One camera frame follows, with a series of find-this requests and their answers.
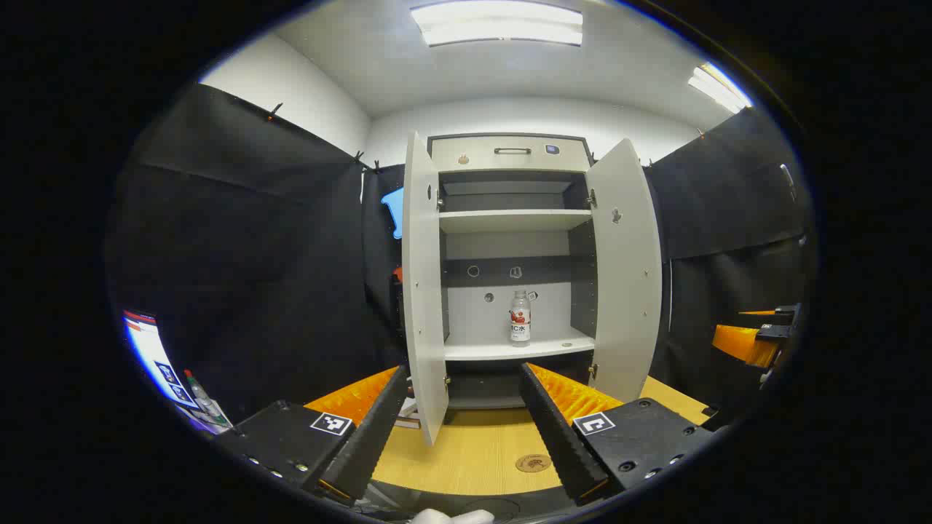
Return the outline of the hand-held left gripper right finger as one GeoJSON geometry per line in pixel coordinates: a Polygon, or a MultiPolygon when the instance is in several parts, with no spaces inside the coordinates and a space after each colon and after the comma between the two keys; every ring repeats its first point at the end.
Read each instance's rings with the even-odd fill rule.
{"type": "Polygon", "coordinates": [[[519,392],[578,505],[655,483],[714,441],[708,428],[658,400],[621,402],[531,362],[521,365],[519,392]]]}

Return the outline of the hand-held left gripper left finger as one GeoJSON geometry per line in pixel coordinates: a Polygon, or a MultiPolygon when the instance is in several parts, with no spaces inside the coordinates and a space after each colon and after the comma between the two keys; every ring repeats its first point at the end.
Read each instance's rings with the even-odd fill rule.
{"type": "Polygon", "coordinates": [[[408,378],[405,365],[393,366],[305,405],[273,402],[214,444],[290,491],[353,507],[392,434],[408,378]]]}

